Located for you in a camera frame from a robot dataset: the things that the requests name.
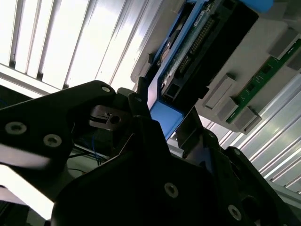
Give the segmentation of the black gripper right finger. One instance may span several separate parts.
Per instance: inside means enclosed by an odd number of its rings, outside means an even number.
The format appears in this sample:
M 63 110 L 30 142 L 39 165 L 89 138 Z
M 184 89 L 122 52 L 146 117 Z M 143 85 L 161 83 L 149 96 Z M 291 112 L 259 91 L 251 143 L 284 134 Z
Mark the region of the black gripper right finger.
M 183 158 L 208 173 L 205 216 L 216 226 L 292 226 L 294 213 L 237 148 L 222 148 L 192 108 L 176 130 Z

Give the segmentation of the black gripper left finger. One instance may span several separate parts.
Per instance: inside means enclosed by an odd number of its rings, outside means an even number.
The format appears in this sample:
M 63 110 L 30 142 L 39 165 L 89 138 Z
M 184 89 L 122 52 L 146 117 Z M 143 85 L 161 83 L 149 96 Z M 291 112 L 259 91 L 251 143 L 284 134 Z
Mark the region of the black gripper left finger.
M 113 134 L 107 162 L 130 152 L 146 158 L 171 155 L 151 118 L 147 93 L 143 78 L 136 92 L 115 92 L 92 81 L 1 109 L 0 185 L 27 205 L 55 205 L 76 180 L 64 179 L 74 134 L 90 129 Z

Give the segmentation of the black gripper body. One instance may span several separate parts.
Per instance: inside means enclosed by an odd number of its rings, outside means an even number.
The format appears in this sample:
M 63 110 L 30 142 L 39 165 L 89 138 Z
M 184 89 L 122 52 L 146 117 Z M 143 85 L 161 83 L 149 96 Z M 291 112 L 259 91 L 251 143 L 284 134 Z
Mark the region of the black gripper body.
M 54 226 L 216 226 L 223 220 L 213 180 L 174 155 L 114 158 L 71 182 L 52 213 Z

